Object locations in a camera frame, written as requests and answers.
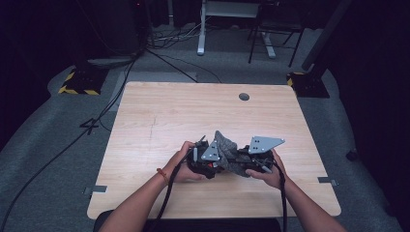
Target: wooden table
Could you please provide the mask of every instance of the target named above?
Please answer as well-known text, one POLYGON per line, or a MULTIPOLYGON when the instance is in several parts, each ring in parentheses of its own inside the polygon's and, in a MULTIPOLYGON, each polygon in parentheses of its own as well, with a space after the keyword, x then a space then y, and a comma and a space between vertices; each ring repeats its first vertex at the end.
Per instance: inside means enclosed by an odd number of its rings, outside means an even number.
MULTIPOLYGON (((284 138, 276 150, 288 175, 330 215, 340 214, 293 90, 288 86, 129 82, 102 161, 89 218, 115 209, 181 148, 184 141, 209 141, 215 131, 243 148, 253 135, 284 138), (248 101, 239 99, 241 93, 248 101)), ((149 218, 160 210, 166 190, 149 218)), ((295 216, 288 208, 288 215, 295 216)), ((233 173, 200 183, 175 184, 163 218, 281 217, 280 192, 263 181, 233 173)))

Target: wire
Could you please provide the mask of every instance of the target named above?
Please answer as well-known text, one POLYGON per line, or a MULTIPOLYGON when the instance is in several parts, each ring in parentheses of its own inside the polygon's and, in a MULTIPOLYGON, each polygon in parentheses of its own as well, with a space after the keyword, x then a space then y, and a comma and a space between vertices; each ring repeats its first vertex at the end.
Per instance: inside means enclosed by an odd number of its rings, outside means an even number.
POLYGON ((66 146, 60 153, 58 153, 54 158, 52 158, 49 162, 47 162, 42 168, 40 168, 25 184, 24 186, 21 188, 21 190, 18 192, 18 194, 15 196, 15 198, 13 199, 12 203, 10 204, 4 218, 3 218, 3 222, 2 225, 0 227, 0 232, 4 232, 4 229, 6 227, 6 223, 7 223, 7 219, 9 218, 10 212, 12 211, 13 206, 15 205, 15 202, 18 200, 19 196, 25 191, 25 189, 51 164, 53 163, 55 160, 57 160, 59 157, 61 157, 67 150, 69 150, 76 141, 78 141, 89 129, 91 129, 100 119, 101 117, 109 110, 109 108, 112 107, 112 105, 118 100, 119 96, 121 95, 127 80, 128 80, 128 76, 130 74, 130 70, 133 66, 133 64, 135 63, 135 61, 137 60, 137 58, 139 57, 140 54, 138 54, 135 59, 132 61, 132 63, 130 65, 127 66, 127 69, 125 69, 125 71, 127 71, 127 73, 125 73, 125 79, 124 82, 120 88, 120 90, 118 91, 117 95, 115 96, 115 98, 113 98, 108 105, 102 110, 102 112, 100 113, 99 117, 97 118, 97 120, 93 120, 91 125, 85 129, 78 137, 76 137, 68 146, 66 146))
POLYGON ((152 48, 152 49, 170 48, 171 46, 173 46, 173 45, 176 44, 177 42, 185 42, 185 41, 188 41, 188 40, 192 39, 193 37, 199 36, 199 33, 190 36, 190 33, 193 32, 193 31, 195 31, 199 26, 201 26, 201 23, 198 23, 198 24, 195 25, 193 28, 188 29, 189 32, 185 33, 184 35, 181 35, 181 29, 180 29, 180 32, 179 32, 177 35, 171 36, 171 34, 175 31, 175 30, 173 30, 173 31, 172 31, 168 36, 166 36, 166 37, 161 37, 161 38, 158 38, 158 39, 154 39, 154 41, 162 41, 162 40, 164 40, 164 42, 163 42, 162 45, 148 44, 148 47, 149 47, 149 48, 152 48))
POLYGON ((163 199, 163 203, 160 209, 160 212, 157 215, 157 218, 155 219, 153 225, 151 226, 151 228, 148 230, 149 232, 154 231, 155 227, 157 227, 158 223, 160 222, 161 218, 162 218, 162 214, 165 211, 165 207, 166 204, 168 203, 168 199, 169 196, 171 195, 171 191, 172 191, 172 186, 174 184, 174 180, 175 177, 178 174, 178 171, 181 168, 181 164, 185 161, 185 159, 187 158, 187 156, 193 151, 193 149, 190 149, 185 155, 184 157, 178 162, 178 164, 174 167, 174 169, 172 170, 171 176, 169 177, 169 182, 168 182, 168 188, 166 189, 166 195, 165 198, 163 199))
POLYGON ((104 129, 106 129, 107 131, 110 131, 110 132, 111 132, 111 130, 110 130, 109 128, 107 128, 107 127, 103 124, 102 119, 100 119, 99 122, 100 122, 100 124, 102 125, 102 127, 103 127, 104 129))
POLYGON ((280 196, 281 196, 281 201, 282 201, 282 208, 283 208, 283 232, 287 231, 287 208, 286 208, 286 193, 284 190, 284 174, 283 171, 280 169, 279 165, 277 162, 274 160, 274 166, 278 169, 279 171, 279 176, 280 176, 280 196))
POLYGON ((147 50, 149 53, 151 53, 151 54, 157 56, 158 58, 160 58, 161 60, 163 60, 163 62, 165 62, 166 64, 168 64, 169 66, 171 66, 171 67, 174 68, 175 70, 177 70, 177 71, 181 72, 182 74, 184 74, 185 76, 187 76, 187 77, 188 77, 189 79, 191 79, 193 82, 198 83, 198 81, 195 80, 192 76, 188 75, 186 72, 182 71, 181 69, 175 67, 174 65, 172 65, 171 63, 169 63, 168 61, 166 61, 165 59, 163 59, 162 57, 160 57, 158 54, 156 54, 156 53, 150 51, 148 48, 146 48, 146 50, 147 50))
POLYGON ((204 71, 206 71, 206 72, 212 74, 214 77, 217 78, 217 80, 218 80, 220 83, 222 83, 222 81, 220 80, 220 78, 219 78, 215 73, 213 73, 213 72, 211 72, 211 71, 209 71, 209 70, 207 70, 207 69, 205 69, 205 68, 203 68, 203 67, 200 67, 200 66, 198 66, 198 65, 195 65, 195 64, 193 64, 193 63, 187 62, 187 61, 185 61, 185 60, 181 60, 181 59, 178 59, 178 58, 170 57, 170 56, 167 56, 167 55, 159 55, 159 56, 163 56, 163 57, 166 57, 166 58, 169 58, 169 59, 181 61, 181 62, 184 62, 184 63, 186 63, 186 64, 189 64, 189 65, 198 67, 199 69, 204 70, 204 71))

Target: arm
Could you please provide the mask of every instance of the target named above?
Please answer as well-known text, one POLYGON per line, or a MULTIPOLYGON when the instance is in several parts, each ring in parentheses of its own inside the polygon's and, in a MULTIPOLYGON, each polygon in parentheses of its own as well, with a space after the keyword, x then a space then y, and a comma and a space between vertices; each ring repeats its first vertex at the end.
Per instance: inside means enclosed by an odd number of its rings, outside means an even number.
MULTIPOLYGON (((285 176, 286 199, 295 211, 305 231, 346 231, 332 216, 308 197, 287 175, 279 155, 272 150, 275 160, 285 176)), ((273 174, 260 173, 247 170, 247 173, 255 178, 265 181, 271 187, 279 189, 278 169, 273 167, 273 174)))
MULTIPOLYGON (((171 176, 172 170, 178 162, 193 147, 193 143, 185 142, 181 151, 177 152, 162 169, 166 177, 171 176)), ((175 182, 187 179, 203 180, 203 175, 191 172, 186 163, 181 165, 175 182)), ((155 174, 141 188, 121 203, 108 217, 100 231, 141 231, 158 195, 166 187, 166 181, 159 173, 155 174)))

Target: hand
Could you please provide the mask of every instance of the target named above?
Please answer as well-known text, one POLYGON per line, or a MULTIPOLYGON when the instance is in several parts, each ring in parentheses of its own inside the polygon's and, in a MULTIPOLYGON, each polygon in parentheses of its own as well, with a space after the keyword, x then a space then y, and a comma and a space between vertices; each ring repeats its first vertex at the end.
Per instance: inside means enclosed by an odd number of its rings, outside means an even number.
MULTIPOLYGON (((184 156, 187 154, 187 152, 190 150, 190 148, 194 147, 195 144, 192 142, 186 141, 183 145, 180 151, 175 153, 175 155, 169 160, 169 162, 166 164, 166 166, 163 168, 163 171, 166 173, 167 177, 171 176, 172 171, 174 170, 175 166, 178 165, 178 163, 181 161, 181 159, 184 158, 184 156)), ((178 171, 177 176, 175 177, 174 182, 175 183, 180 183, 180 182, 185 182, 186 180, 195 180, 195 181, 200 181, 200 180, 205 180, 206 177, 201 174, 193 173, 187 166, 185 162, 181 164, 181 168, 178 171)))
MULTIPOLYGON (((284 170, 283 162, 281 161, 280 156, 277 154, 277 152, 274 149, 272 149, 272 154, 274 155, 274 159, 277 162, 278 166, 282 170, 285 180, 289 179, 289 177, 287 177, 286 175, 286 171, 284 170)), ((268 186, 280 189, 279 171, 275 166, 272 167, 272 173, 267 173, 267 172, 260 173, 252 169, 247 169, 246 172, 252 178, 262 180, 268 186)))

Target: gray carpet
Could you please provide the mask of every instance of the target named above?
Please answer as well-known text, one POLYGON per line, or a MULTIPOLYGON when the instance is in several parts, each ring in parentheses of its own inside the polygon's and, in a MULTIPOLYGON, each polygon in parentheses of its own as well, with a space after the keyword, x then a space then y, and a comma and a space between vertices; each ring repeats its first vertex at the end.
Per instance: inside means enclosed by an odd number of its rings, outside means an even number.
MULTIPOLYGON (((290 69, 287 64, 292 51, 280 48, 276 49, 277 58, 272 60, 264 47, 257 47, 252 63, 248 64, 250 42, 247 35, 245 30, 211 31, 207 34, 204 56, 196 55, 197 37, 153 51, 202 67, 163 57, 184 72, 196 73, 198 82, 217 83, 217 75, 223 83, 286 84, 287 73, 302 70, 301 64, 320 30, 305 32, 290 69)), ((277 36, 272 38, 280 42, 277 36)), ((0 154, 0 218, 24 183, 83 132, 79 125, 98 117, 115 92, 124 68, 109 72, 100 96, 59 95, 58 89, 70 70, 67 68, 50 81, 48 87, 52 97, 20 127, 0 154)), ((135 63, 132 72, 177 73, 147 52, 135 63)), ((329 99, 299 99, 299 103, 326 170, 339 183, 335 187, 341 206, 337 219, 349 231, 400 231, 396 219, 385 214, 383 193, 364 166, 345 158, 355 147, 354 138, 338 98, 335 80, 329 72, 323 80, 331 95, 329 99)), ((116 111, 107 112, 102 123, 111 129, 115 116, 116 111)), ((110 135, 101 123, 98 125, 47 167, 21 194, 6 231, 92 230, 94 221, 86 215, 89 196, 82 192, 96 182, 110 135)), ((289 231, 303 231, 294 217, 289 219, 289 231)))

